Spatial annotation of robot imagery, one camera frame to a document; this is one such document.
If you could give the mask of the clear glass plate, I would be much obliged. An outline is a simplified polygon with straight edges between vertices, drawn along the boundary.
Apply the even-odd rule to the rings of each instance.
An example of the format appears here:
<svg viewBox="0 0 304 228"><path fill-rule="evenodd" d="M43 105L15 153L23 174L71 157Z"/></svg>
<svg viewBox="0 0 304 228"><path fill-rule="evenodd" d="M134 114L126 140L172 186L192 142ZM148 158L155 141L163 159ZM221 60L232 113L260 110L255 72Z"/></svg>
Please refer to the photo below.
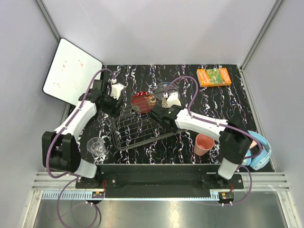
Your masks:
<svg viewBox="0 0 304 228"><path fill-rule="evenodd" d="M170 82L159 83L155 89L156 98L158 98L159 100L162 100L164 98L163 94L169 85L170 85ZM168 89L168 94L173 93L173 92L178 92L178 91L179 91L179 86L176 84L172 84Z"/></svg>

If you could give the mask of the red floral plate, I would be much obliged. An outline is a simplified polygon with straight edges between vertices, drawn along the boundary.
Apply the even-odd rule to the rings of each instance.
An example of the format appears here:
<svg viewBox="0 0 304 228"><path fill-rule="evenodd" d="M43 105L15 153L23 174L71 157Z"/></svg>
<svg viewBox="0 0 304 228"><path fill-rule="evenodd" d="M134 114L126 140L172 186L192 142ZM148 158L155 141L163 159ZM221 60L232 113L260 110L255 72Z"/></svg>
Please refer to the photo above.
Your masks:
<svg viewBox="0 0 304 228"><path fill-rule="evenodd" d="M157 104L156 96L149 92L138 92L131 99L131 108L140 114L146 114Z"/></svg>

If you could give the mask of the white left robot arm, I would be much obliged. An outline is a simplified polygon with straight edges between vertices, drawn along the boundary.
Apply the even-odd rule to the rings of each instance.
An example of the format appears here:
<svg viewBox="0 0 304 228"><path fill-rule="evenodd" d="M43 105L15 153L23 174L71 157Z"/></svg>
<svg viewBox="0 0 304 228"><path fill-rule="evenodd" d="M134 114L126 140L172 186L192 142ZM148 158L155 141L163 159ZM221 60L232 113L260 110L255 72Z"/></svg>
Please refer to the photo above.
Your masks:
<svg viewBox="0 0 304 228"><path fill-rule="evenodd" d="M97 166L81 158L78 137L87 123L98 113L117 117L124 104L124 96L82 94L73 112L54 131L42 135L43 166L51 178L66 174L85 177L86 183L98 188L103 181Z"/></svg>

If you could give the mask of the pink small box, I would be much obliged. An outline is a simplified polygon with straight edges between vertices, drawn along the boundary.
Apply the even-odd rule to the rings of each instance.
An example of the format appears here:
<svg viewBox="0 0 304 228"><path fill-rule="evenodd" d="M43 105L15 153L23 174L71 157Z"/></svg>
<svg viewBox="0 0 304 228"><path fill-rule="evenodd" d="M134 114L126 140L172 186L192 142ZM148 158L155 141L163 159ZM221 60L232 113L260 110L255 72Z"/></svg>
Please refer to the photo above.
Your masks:
<svg viewBox="0 0 304 228"><path fill-rule="evenodd" d="M253 141L252 143L251 143L251 145L250 145L250 149L252 149L252 148L254 148L255 146L257 146L257 143L256 143L256 141Z"/></svg>

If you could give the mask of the beige patterned bowl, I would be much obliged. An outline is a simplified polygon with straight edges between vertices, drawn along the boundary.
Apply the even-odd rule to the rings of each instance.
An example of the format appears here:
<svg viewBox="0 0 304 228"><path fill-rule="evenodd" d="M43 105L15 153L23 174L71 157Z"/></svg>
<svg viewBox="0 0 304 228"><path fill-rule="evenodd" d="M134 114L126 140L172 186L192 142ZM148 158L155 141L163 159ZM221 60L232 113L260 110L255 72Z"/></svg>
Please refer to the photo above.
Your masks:
<svg viewBox="0 0 304 228"><path fill-rule="evenodd" d="M168 108L168 103L165 97L161 100L161 105L163 108Z"/></svg>

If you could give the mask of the clear drinking glass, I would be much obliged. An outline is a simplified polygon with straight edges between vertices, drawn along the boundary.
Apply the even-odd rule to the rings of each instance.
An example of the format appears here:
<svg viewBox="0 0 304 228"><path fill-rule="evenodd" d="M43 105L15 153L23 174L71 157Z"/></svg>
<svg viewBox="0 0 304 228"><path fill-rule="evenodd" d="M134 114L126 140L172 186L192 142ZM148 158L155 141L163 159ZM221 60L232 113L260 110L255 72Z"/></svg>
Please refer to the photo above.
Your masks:
<svg viewBox="0 0 304 228"><path fill-rule="evenodd" d="M98 157L105 156L107 152L104 139L99 137L91 138L87 142L86 148L88 152Z"/></svg>

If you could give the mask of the pink plastic cup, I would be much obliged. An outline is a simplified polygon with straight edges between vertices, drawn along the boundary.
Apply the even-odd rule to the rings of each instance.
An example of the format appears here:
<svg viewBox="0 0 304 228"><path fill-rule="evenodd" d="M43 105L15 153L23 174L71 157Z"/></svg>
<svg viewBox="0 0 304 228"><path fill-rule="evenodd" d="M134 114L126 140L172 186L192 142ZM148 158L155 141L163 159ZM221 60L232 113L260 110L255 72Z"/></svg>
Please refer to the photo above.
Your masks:
<svg viewBox="0 0 304 228"><path fill-rule="evenodd" d="M198 134L195 139L194 153L198 156L202 156L209 152L215 144L213 138L203 134Z"/></svg>

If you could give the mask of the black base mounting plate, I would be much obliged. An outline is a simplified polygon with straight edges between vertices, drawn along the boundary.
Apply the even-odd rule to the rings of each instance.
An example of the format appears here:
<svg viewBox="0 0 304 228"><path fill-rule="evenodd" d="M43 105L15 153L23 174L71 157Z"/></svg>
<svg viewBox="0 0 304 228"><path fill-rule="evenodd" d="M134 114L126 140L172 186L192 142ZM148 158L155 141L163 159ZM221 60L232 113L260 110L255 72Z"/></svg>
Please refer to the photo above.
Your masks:
<svg viewBox="0 0 304 228"><path fill-rule="evenodd" d="M117 192L175 192L199 193L203 190L243 190L240 174L231 180L221 178L214 164L106 164L99 165L96 177L77 181L77 189L114 190Z"/></svg>

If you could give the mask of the white board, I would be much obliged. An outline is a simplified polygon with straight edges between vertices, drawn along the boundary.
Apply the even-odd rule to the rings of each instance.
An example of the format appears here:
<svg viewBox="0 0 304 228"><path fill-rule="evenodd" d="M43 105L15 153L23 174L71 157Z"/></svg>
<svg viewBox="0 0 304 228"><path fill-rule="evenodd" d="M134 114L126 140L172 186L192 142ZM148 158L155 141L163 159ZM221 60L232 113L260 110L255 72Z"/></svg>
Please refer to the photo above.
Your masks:
<svg viewBox="0 0 304 228"><path fill-rule="evenodd" d="M61 38L42 86L43 93L71 105L78 103L102 62Z"/></svg>

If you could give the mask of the orange green book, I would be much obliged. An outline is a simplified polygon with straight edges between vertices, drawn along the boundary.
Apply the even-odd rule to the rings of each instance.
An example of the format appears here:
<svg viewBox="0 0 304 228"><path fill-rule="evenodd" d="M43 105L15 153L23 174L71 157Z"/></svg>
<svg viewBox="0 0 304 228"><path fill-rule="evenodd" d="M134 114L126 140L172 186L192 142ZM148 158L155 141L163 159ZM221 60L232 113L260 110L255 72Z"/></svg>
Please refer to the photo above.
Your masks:
<svg viewBox="0 0 304 228"><path fill-rule="evenodd" d="M198 69L200 87L229 86L232 84L226 68Z"/></svg>

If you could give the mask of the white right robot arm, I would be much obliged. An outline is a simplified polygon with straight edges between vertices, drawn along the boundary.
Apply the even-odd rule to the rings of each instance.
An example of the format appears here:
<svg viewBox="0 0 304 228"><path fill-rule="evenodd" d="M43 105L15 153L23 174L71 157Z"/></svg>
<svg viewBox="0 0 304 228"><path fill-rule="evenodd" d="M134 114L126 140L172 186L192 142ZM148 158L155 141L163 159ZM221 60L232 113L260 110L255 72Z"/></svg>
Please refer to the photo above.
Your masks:
<svg viewBox="0 0 304 228"><path fill-rule="evenodd" d="M253 139L250 133L232 120L214 119L189 111L178 105L163 108L156 105L150 117L168 132L190 130L212 138L220 144L223 160L218 169L216 184L227 188L232 184L235 171L242 164Z"/></svg>

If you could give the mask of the wire dish rack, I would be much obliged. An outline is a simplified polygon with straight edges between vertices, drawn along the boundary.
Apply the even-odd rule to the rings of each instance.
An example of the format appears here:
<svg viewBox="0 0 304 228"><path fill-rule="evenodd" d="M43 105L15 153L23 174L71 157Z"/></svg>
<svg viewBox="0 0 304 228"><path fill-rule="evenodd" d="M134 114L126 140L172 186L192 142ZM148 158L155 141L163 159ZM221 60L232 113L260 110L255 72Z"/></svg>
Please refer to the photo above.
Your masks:
<svg viewBox="0 0 304 228"><path fill-rule="evenodd" d="M164 139L184 131L178 129L175 133L167 132L156 121L149 112L140 114L131 108L131 99L124 102L120 115L110 118L112 127L112 138L116 149L125 151L147 143ZM162 100L157 100L157 105L162 105Z"/></svg>

